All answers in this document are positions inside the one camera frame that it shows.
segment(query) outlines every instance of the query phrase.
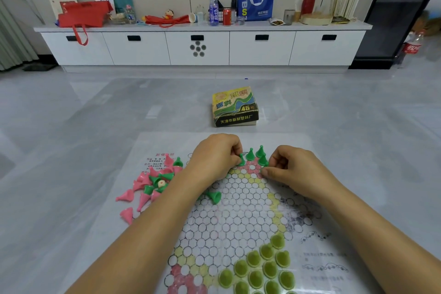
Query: cabinet drawer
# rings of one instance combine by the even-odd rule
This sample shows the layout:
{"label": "cabinet drawer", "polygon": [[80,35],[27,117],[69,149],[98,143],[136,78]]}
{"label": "cabinet drawer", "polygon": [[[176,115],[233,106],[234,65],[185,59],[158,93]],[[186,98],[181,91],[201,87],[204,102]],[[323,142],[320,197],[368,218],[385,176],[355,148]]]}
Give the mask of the cabinet drawer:
{"label": "cabinet drawer", "polygon": [[228,65],[227,31],[172,31],[165,33],[172,65]]}
{"label": "cabinet drawer", "polygon": [[[85,34],[78,32],[82,42]],[[73,32],[41,33],[60,65],[113,65],[102,33],[87,33],[87,46],[80,45]]]}
{"label": "cabinet drawer", "polygon": [[170,65],[164,32],[104,32],[115,65]]}
{"label": "cabinet drawer", "polygon": [[294,31],[232,31],[230,65],[288,65]]}
{"label": "cabinet drawer", "polygon": [[298,31],[289,65],[351,65],[366,31]]}

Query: board game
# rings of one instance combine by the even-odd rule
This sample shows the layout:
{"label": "board game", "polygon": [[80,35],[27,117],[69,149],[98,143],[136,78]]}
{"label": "board game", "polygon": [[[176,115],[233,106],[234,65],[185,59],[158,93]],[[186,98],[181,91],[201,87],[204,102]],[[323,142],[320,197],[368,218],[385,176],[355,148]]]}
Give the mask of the board game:
{"label": "board game", "polygon": [[[91,263],[128,226],[119,216],[133,207],[138,217],[150,205],[148,201],[136,211],[142,190],[134,200],[115,202],[115,198],[130,189],[133,180],[150,166],[164,168],[165,154],[182,160],[184,167],[191,151],[208,133],[142,133],[122,168],[109,197],[103,204],[90,234],[63,281],[65,291]],[[240,134],[244,151],[259,149],[261,140],[267,157],[280,144],[312,149],[311,141],[303,134]],[[379,287],[360,262],[344,236],[315,202],[305,199],[281,184],[267,181],[260,173],[259,158],[245,160],[245,165],[232,168],[228,175],[210,188],[221,192],[222,199],[213,204],[201,197],[188,216],[176,242],[168,265],[156,289],[167,294],[233,293],[234,285],[223,288],[219,273],[234,271],[239,260],[252,251],[270,244],[280,235],[290,262],[285,267],[295,276],[292,291],[301,293],[376,293]],[[234,275],[233,284],[241,279]]]}

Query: person's left hand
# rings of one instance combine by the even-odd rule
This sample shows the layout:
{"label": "person's left hand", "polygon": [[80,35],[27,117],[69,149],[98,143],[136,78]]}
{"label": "person's left hand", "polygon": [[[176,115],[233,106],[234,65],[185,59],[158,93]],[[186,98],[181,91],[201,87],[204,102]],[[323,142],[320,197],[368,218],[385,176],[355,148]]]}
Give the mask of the person's left hand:
{"label": "person's left hand", "polygon": [[206,187],[225,178],[229,169],[240,163],[242,144],[232,134],[212,134],[201,141],[191,155],[186,170],[193,170]]}

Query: green game piece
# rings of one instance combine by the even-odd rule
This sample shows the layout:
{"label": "green game piece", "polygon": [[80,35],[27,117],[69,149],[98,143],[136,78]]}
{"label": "green game piece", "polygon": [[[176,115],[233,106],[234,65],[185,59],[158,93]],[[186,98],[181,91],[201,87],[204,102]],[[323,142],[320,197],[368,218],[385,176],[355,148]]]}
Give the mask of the green game piece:
{"label": "green game piece", "polygon": [[248,282],[250,286],[254,289],[260,288],[263,286],[263,274],[258,270],[254,270],[250,272],[248,275]]}
{"label": "green game piece", "polygon": [[265,284],[265,294],[280,294],[280,287],[274,280],[269,280]]}
{"label": "green game piece", "polygon": [[180,166],[183,167],[184,163],[181,161],[181,157],[176,158],[175,162],[173,163],[173,166]]}
{"label": "green game piece", "polygon": [[144,193],[145,193],[145,194],[148,194],[148,195],[152,195],[154,189],[155,189],[155,188],[154,188],[153,186],[146,185],[146,186],[144,187]]}
{"label": "green game piece", "polygon": [[222,272],[219,273],[219,285],[221,285],[224,288],[230,288],[232,284],[233,284],[233,272],[231,272],[229,269],[222,270]]}
{"label": "green game piece", "polygon": [[244,260],[238,260],[234,264],[234,273],[239,277],[243,278],[248,273],[248,265]]}
{"label": "green game piece", "polygon": [[267,161],[267,159],[266,159],[266,157],[265,157],[265,154],[262,156],[262,157],[260,157],[259,158],[259,160],[257,161],[257,163],[261,166],[261,167],[265,167],[265,166],[268,166],[268,161]]}
{"label": "green game piece", "polygon": [[158,185],[158,181],[159,180],[162,180],[161,178],[159,178],[159,177],[152,177],[152,176],[149,176],[149,179],[150,179],[150,181],[155,185]]}
{"label": "green game piece", "polygon": [[250,152],[245,155],[246,160],[252,162],[256,156],[254,156],[253,148],[250,148]]}
{"label": "green game piece", "polygon": [[246,164],[246,161],[245,161],[245,159],[243,159],[243,155],[240,154],[239,157],[241,159],[241,162],[239,164],[237,164],[237,166],[244,166]]}
{"label": "green game piece", "polygon": [[248,294],[250,286],[245,281],[239,281],[234,285],[234,294]]}
{"label": "green game piece", "polygon": [[291,290],[295,286],[294,274],[290,271],[282,271],[279,274],[280,285],[287,291]]}
{"label": "green game piece", "polygon": [[261,145],[259,150],[257,150],[256,152],[256,156],[259,158],[265,157],[266,153],[263,151],[263,146]]}
{"label": "green game piece", "polygon": [[274,279],[277,275],[277,264],[274,261],[266,261],[262,266],[263,274],[267,278]]}
{"label": "green game piece", "polygon": [[246,262],[251,267],[259,266],[260,260],[261,260],[261,258],[260,258],[259,252],[257,252],[257,251],[251,251],[246,255]]}
{"label": "green game piece", "polygon": [[162,173],[158,174],[159,178],[161,178],[163,180],[168,180],[168,181],[172,180],[174,176],[175,176],[175,174],[173,172],[166,173],[166,174],[162,174]]}
{"label": "green game piece", "polygon": [[162,192],[167,188],[167,186],[168,186],[168,184],[165,184],[164,186],[159,187],[159,188],[157,188],[156,190],[157,190],[159,193],[162,193]]}
{"label": "green game piece", "polygon": [[221,192],[205,192],[205,195],[211,199],[213,204],[218,204],[222,198]]}
{"label": "green game piece", "polygon": [[276,252],[276,263],[281,268],[287,268],[291,264],[291,258],[289,257],[288,251],[277,251]]}
{"label": "green game piece", "polygon": [[271,244],[262,245],[260,247],[259,251],[260,251],[260,255],[265,260],[269,260],[269,259],[273,258],[273,256],[274,256],[274,251],[273,251],[273,247],[271,246]]}
{"label": "green game piece", "polygon": [[277,250],[280,250],[285,246],[285,237],[283,237],[281,234],[271,236],[270,241],[273,247],[275,247]]}

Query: green curtain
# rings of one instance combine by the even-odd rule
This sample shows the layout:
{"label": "green curtain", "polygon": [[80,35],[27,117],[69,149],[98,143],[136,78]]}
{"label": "green curtain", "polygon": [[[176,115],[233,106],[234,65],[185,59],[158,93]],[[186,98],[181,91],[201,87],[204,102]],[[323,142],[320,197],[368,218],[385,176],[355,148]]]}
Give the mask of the green curtain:
{"label": "green curtain", "polygon": [[38,59],[28,39],[0,0],[0,70]]}

